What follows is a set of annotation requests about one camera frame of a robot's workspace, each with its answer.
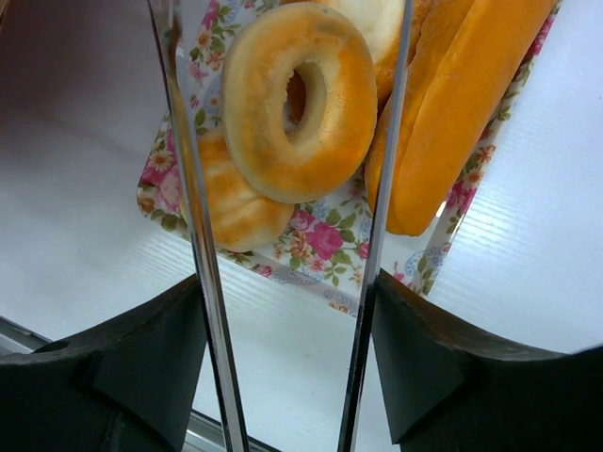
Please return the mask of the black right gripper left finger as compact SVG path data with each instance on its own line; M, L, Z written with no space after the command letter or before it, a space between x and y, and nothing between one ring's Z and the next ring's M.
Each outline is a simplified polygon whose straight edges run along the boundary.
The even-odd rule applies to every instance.
M93 328L1 359L4 451L179 451L203 362L190 276Z

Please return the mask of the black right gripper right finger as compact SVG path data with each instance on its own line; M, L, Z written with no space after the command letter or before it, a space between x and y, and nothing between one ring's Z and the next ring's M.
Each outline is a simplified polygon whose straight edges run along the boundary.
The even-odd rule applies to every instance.
M388 273L373 344L403 451L598 451L602 350L560 353L485 331Z

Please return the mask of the small round fake bread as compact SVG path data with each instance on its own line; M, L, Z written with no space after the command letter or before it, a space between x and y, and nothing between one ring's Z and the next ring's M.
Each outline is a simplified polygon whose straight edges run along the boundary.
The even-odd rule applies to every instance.
M221 125L198 136L197 142L215 244L245 252L275 242L295 206L262 195L244 179L229 154Z

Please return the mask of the orange long fake bread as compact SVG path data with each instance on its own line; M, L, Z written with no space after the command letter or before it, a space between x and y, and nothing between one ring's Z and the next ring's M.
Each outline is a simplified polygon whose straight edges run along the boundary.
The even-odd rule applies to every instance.
M554 4L416 1L386 229L432 222Z

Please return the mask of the fake ring doughnut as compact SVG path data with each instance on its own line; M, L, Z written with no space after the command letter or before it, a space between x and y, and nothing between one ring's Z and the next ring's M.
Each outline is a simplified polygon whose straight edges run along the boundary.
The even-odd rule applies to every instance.
M230 154L275 201L320 199L364 160L377 120L373 63L362 34L332 8L295 3L246 25L221 87Z

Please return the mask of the orange round fake bread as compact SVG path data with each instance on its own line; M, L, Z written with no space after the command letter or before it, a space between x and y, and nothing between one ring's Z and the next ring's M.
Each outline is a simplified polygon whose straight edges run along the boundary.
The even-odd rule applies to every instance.
M383 106L393 89L405 2L334 0L323 4L343 14L362 33L374 63L378 102Z

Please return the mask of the metal tongs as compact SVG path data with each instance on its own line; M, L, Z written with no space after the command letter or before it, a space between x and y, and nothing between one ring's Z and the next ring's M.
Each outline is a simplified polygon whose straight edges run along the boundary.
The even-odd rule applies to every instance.
M204 292L203 314L218 392L222 435L227 450L247 451L250 443L236 376L235 358L206 200L204 166L197 150L192 109L187 100L187 57L178 46L183 38L182 8L177 1L150 1L147 6L163 76L174 141L178 151L177 163L181 177L181 192L185 201L196 274ZM404 4L403 23L400 29L398 63L391 95L390 123L383 168L373 211L369 253L365 264L350 357L337 445L340 451L352 451L356 445L357 424L376 304L377 276L381 268L382 246L399 143L399 127L407 80L406 58L412 20L413 4L407 1Z

